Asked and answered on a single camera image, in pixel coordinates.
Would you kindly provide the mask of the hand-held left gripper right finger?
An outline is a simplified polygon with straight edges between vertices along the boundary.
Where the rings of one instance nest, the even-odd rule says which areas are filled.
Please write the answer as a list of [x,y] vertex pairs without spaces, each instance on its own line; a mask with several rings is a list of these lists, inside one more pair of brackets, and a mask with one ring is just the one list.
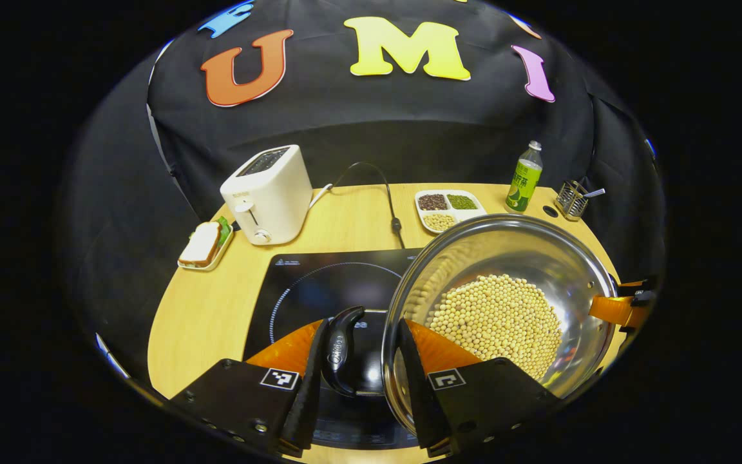
[[552,415],[563,401],[502,356],[466,366],[426,369],[425,345],[417,324],[402,319],[398,347],[414,434],[431,458],[460,455],[507,438]]

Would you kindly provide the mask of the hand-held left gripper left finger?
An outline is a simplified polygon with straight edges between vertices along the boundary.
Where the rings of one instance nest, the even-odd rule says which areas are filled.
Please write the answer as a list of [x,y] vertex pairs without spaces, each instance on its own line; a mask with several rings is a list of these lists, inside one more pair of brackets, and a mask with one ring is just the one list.
[[260,454],[300,458],[317,422],[327,327],[306,324],[245,362],[222,358],[175,394],[169,411]]

